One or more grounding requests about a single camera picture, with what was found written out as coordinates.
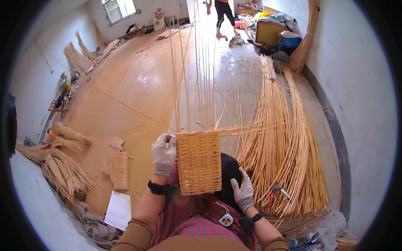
white paper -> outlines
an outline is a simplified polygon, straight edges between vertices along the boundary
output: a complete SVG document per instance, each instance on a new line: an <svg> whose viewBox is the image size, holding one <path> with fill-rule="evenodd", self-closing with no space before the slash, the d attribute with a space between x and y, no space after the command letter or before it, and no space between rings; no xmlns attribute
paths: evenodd
<svg viewBox="0 0 402 251"><path fill-rule="evenodd" d="M105 223L125 231L130 219L130 195L113 191L107 207Z"/></svg>

tiled floor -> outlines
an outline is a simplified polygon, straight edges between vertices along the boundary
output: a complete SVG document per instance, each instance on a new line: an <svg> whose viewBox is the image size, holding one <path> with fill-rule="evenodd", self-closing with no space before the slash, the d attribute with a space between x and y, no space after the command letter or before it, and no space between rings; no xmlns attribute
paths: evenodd
<svg viewBox="0 0 402 251"><path fill-rule="evenodd" d="M95 178L96 187L86 199L95 214L105 212L113 189L109 177L100 169L106 146L114 136L125 140L123 149L134 157L134 160L128 160L130 187L143 191L153 172L150 145L161 133L211 129L220 117L218 128L250 121L262 83L258 56L252 44L230 47L225 39L215 39L214 15L214 12L210 16L203 15L194 27L180 32L184 50L189 41L184 61L186 81L180 81L183 70L180 35L176 33L172 37L173 48L176 48L176 64L172 64L170 39L154 41L160 32L128 41L80 80L80 90L63 123L92 138L94 142L86 156L77 161ZM222 33L228 35L229 39L233 36L227 20L222 25ZM244 31L240 33L245 40L248 38ZM178 106L180 125L176 125L174 111L173 72L176 73L176 83L181 82ZM332 152L333 142L326 133L326 130L329 131L328 122L322 119L325 117L320 104L305 78L296 75L294 78L314 129L331 208L335 209L337 171ZM291 107L286 80L280 75L277 75L277 79L283 84ZM230 137L222 138L221 150L231 153ZM136 203L131 197L132 207ZM297 226L299 220L286 221L283 229Z"/></svg>

wicker basket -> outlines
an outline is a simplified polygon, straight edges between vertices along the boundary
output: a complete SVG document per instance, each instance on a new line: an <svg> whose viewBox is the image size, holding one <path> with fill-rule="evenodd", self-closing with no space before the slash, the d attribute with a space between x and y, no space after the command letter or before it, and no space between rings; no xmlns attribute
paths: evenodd
<svg viewBox="0 0 402 251"><path fill-rule="evenodd" d="M222 190L221 146L218 132L178 133L177 163L182 195Z"/></svg>

bare foot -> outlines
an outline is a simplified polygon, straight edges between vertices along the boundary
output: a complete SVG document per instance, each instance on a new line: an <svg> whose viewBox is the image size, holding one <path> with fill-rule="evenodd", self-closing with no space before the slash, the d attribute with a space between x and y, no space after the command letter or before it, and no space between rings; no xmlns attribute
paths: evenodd
<svg viewBox="0 0 402 251"><path fill-rule="evenodd" d="M223 38L225 38L226 36L225 36L225 35L222 35L221 33L217 33L217 34L216 34L216 37L223 37Z"/></svg>

window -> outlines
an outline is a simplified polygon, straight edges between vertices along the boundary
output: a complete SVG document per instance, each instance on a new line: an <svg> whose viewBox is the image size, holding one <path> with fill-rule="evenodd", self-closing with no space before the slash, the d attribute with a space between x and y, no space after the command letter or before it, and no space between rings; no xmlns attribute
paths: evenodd
<svg viewBox="0 0 402 251"><path fill-rule="evenodd" d="M135 14L133 0L100 0L110 25Z"/></svg>

